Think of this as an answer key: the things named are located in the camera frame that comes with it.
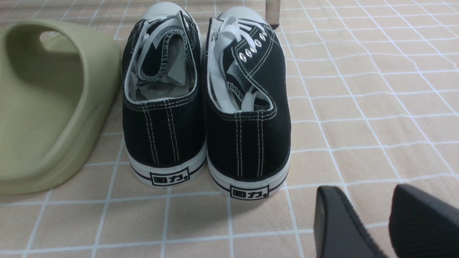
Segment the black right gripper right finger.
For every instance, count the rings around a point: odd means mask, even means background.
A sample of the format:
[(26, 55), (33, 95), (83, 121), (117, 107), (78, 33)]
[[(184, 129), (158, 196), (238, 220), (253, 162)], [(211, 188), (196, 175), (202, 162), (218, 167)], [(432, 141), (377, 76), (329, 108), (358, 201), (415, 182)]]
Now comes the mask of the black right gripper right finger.
[(395, 187), (389, 236), (399, 258), (457, 258), (457, 208), (407, 183)]

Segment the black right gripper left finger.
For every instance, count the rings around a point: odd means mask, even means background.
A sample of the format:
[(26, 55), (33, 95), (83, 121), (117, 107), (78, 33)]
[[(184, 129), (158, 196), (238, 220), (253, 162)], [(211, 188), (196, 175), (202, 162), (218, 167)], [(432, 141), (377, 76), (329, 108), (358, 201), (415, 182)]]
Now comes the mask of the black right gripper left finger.
[(313, 231), (318, 258), (387, 257), (339, 187), (318, 187)]

